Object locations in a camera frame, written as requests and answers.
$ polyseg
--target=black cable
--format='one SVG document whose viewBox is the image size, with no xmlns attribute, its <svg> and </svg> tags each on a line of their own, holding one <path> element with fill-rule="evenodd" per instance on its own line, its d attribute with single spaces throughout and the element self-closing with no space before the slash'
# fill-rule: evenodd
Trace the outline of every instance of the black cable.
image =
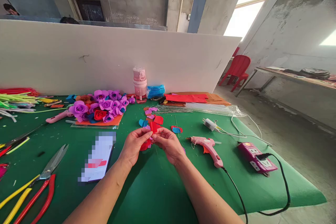
<svg viewBox="0 0 336 224">
<path fill-rule="evenodd" d="M 243 199 L 242 199 L 242 196 L 240 195 L 240 192 L 239 192 L 239 190 L 238 190 L 236 184 L 233 182 L 233 179 L 231 178 L 231 176 L 230 176 L 230 174 L 228 173 L 228 171 L 227 171 L 224 167 L 222 167 L 222 169 L 223 169 L 223 170 L 225 171 L 225 173 L 229 176 L 229 178 L 231 179 L 232 184 L 234 185 L 234 187 L 235 187 L 236 190 L 237 190 L 237 193 L 238 193 L 238 196 L 239 196 L 239 198 L 240 198 L 241 204 L 243 205 L 244 214 L 245 214 L 245 218 L 246 218 L 246 224 L 248 224 L 248 223 L 249 223 L 249 220 L 248 220 L 248 217 L 247 217 L 247 212 L 246 212 L 246 208 L 245 208 L 245 205 L 244 205 L 244 201 L 243 201 Z"/>
<path fill-rule="evenodd" d="M 264 212 L 258 212 L 258 213 L 263 214 L 263 215 L 273 216 L 273 215 L 279 214 L 281 212 L 284 212 L 284 211 L 286 211 L 289 208 L 289 205 L 291 204 L 291 199 L 290 199 L 291 196 L 289 195 L 289 189 L 288 189 L 287 180 L 286 180 L 285 173 L 283 171 L 284 169 L 282 167 L 282 164 L 281 164 L 280 160 L 276 156 L 274 156 L 273 154 L 271 154 L 271 153 L 264 153 L 264 154 L 261 154 L 261 155 L 257 155 L 257 158 L 260 159 L 260 160 L 263 160 L 263 159 L 267 158 L 268 156 L 275 157 L 277 159 L 277 161 L 279 162 L 281 173 L 282 173 L 282 177 L 283 177 L 283 180 L 284 180 L 285 186 L 286 186 L 286 193 L 287 193 L 287 204 L 286 204 L 286 206 L 284 208 L 282 208 L 282 209 L 280 209 L 278 211 L 275 211 L 273 213 L 269 213 L 269 214 L 268 213 L 264 213 Z"/>
</svg>

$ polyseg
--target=pink hot glue gun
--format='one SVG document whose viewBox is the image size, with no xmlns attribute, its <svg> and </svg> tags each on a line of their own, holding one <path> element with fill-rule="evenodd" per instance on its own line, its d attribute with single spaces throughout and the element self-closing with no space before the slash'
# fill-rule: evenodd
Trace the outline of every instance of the pink hot glue gun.
<svg viewBox="0 0 336 224">
<path fill-rule="evenodd" d="M 61 119 L 63 119 L 64 117 L 72 117 L 74 116 L 69 110 L 65 110 L 64 112 L 54 116 L 54 117 L 51 117 L 51 118 L 48 118 L 46 120 L 47 123 L 55 123 Z"/>
<path fill-rule="evenodd" d="M 214 149 L 215 141 L 211 138 L 204 138 L 201 136 L 192 136 L 190 138 L 186 138 L 188 140 L 191 140 L 195 145 L 199 144 L 203 146 L 203 154 L 209 153 L 213 159 L 213 163 L 217 168 L 223 167 L 223 161 L 218 156 L 217 152 Z"/>
</svg>

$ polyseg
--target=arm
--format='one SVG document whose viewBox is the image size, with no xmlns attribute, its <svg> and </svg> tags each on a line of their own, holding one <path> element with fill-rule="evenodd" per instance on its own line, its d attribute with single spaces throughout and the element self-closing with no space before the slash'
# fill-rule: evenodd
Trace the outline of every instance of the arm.
<svg viewBox="0 0 336 224">
<path fill-rule="evenodd" d="M 140 147 L 151 135 L 152 131 L 144 128 L 128 135 L 118 160 L 64 224 L 107 223 L 124 182 L 138 160 Z"/>
<path fill-rule="evenodd" d="M 175 166 L 180 175 L 199 223 L 243 223 L 190 162 L 173 132 L 160 128 L 152 138 L 153 143 L 165 151 L 169 162 Z"/>
</svg>

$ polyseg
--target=artificial flower bouquet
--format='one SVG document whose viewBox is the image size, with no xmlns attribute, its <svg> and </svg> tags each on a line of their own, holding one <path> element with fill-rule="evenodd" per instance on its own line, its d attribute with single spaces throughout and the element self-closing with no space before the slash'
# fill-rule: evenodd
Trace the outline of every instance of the artificial flower bouquet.
<svg viewBox="0 0 336 224">
<path fill-rule="evenodd" d="M 127 99 L 126 94 L 121 95 L 119 90 L 96 90 L 94 94 L 76 96 L 76 101 L 69 111 L 80 123 L 109 123 L 116 116 L 123 115 L 130 103 L 135 103 L 134 96 Z"/>
</svg>

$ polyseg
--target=power adapter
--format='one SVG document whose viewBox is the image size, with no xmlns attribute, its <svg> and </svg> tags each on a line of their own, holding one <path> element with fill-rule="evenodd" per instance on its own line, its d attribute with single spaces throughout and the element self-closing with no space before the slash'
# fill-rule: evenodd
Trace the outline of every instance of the power adapter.
<svg viewBox="0 0 336 224">
<path fill-rule="evenodd" d="M 213 122 L 209 118 L 204 119 L 203 118 L 203 125 L 209 128 L 209 130 L 214 131 L 217 128 L 216 121 Z"/>
</svg>

